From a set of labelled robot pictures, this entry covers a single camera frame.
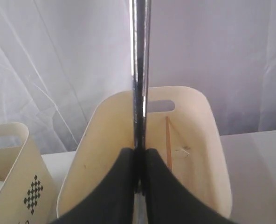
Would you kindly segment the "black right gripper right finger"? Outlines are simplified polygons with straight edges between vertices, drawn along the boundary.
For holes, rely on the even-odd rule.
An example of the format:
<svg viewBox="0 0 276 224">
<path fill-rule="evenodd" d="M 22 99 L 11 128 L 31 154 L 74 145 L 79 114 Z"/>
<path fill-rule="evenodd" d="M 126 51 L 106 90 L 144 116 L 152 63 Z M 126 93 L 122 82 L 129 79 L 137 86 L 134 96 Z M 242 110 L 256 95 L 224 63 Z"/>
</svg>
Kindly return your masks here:
<svg viewBox="0 0 276 224">
<path fill-rule="evenodd" d="M 146 150 L 146 209 L 150 224 L 232 224 L 188 191 L 158 151 Z"/>
</svg>

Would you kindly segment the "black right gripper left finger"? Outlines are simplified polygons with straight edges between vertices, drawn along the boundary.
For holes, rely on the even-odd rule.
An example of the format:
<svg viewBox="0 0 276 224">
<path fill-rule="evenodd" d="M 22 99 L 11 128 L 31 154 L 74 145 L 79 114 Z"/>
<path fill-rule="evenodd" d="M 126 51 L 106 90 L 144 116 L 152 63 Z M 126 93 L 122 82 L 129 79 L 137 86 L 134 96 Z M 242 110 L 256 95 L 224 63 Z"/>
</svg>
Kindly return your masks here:
<svg viewBox="0 0 276 224">
<path fill-rule="evenodd" d="M 54 224 L 131 224 L 134 206 L 134 151 L 121 149 L 97 187 Z"/>
</svg>

